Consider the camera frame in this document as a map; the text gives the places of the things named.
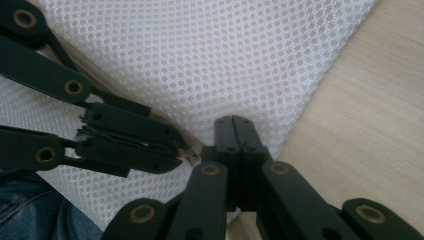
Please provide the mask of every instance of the blue denim jeans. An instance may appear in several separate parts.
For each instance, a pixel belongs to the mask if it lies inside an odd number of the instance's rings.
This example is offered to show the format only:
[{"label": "blue denim jeans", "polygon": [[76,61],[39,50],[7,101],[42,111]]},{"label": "blue denim jeans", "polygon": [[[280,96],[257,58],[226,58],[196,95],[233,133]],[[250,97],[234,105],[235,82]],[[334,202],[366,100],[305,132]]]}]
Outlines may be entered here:
[{"label": "blue denim jeans", "polygon": [[88,217],[35,173],[0,185],[0,240],[97,240],[101,235]]}]

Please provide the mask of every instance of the metal rivet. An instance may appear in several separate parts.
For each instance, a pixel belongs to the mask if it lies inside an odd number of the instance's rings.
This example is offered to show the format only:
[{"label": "metal rivet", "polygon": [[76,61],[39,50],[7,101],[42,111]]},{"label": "metal rivet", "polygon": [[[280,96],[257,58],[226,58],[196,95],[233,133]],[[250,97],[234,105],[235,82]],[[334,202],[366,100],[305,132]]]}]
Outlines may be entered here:
[{"label": "metal rivet", "polygon": [[65,83],[65,91],[69,94],[69,95],[78,95],[81,94],[84,90],[84,86],[76,81],[76,80],[69,80]]},{"label": "metal rivet", "polygon": [[37,25],[37,18],[30,11],[18,9],[13,12],[13,20],[21,28],[30,29]]},{"label": "metal rivet", "polygon": [[219,168],[214,165],[207,165],[202,167],[202,173],[205,175],[213,176],[219,173]]},{"label": "metal rivet", "polygon": [[386,216],[380,210],[371,206],[363,204],[357,206],[355,210],[359,216],[369,222],[377,224],[386,222]]},{"label": "metal rivet", "polygon": [[56,160],[56,150],[52,147],[44,147],[37,151],[35,159],[43,164]]},{"label": "metal rivet", "polygon": [[133,223],[145,223],[155,216],[155,208],[151,205],[140,205],[130,212]]},{"label": "metal rivet", "polygon": [[271,171],[275,174],[284,175],[289,172],[289,169],[282,164],[275,163],[271,165]]}]

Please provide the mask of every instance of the white mesh fabric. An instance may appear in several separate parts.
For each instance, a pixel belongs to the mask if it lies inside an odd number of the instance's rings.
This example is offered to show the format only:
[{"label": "white mesh fabric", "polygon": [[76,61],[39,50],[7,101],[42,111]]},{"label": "white mesh fabric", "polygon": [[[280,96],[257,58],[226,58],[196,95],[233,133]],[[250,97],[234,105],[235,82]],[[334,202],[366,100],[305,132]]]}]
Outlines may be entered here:
[{"label": "white mesh fabric", "polygon": [[[52,29],[112,77],[104,82],[111,90],[136,96],[206,145],[216,118],[247,117],[277,157],[375,0],[42,2]],[[75,107],[3,79],[0,94],[1,124],[68,137],[79,126]],[[46,177],[104,228],[130,199],[181,191],[189,170],[125,180],[61,167]]]}]

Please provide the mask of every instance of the light wood table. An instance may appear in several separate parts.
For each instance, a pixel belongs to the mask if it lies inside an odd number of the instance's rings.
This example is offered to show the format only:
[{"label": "light wood table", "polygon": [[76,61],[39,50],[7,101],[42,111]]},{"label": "light wood table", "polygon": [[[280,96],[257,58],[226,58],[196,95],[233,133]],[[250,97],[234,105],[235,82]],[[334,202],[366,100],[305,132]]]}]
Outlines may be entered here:
[{"label": "light wood table", "polygon": [[[424,1],[380,0],[336,60],[285,144],[336,207],[382,203],[424,234]],[[231,239],[261,239],[255,214]]]}]

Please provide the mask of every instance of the black bracket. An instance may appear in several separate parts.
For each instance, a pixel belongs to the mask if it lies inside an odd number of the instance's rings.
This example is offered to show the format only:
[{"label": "black bracket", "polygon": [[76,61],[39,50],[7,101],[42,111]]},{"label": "black bracket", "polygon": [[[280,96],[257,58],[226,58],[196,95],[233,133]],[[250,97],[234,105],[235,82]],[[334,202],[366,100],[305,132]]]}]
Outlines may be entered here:
[{"label": "black bracket", "polygon": [[[75,67],[39,9],[23,0],[0,1],[0,9],[0,75],[86,109],[85,125],[77,130],[75,141],[0,126],[0,167],[12,169],[0,178],[11,180],[24,172],[61,164],[122,177],[130,169],[161,174],[181,164],[180,150],[188,149],[182,135],[173,126],[150,118],[149,107],[92,85]],[[63,65],[35,52],[45,46]],[[90,95],[103,102],[86,102]],[[66,148],[74,149],[79,158],[66,156]]]},{"label": "black bracket", "polygon": [[[146,207],[145,201],[126,205],[102,239],[224,239],[225,213],[236,207],[257,212],[256,225],[266,240],[424,239],[376,202],[349,200],[342,210],[330,206],[293,166],[271,161],[253,123],[238,116],[215,122],[215,146],[203,148],[202,163],[171,201],[172,211],[167,204]],[[156,210],[166,214],[156,218]],[[149,220],[129,223],[131,212]],[[154,228],[147,227],[149,221]],[[118,225],[132,226],[131,234]]]}]

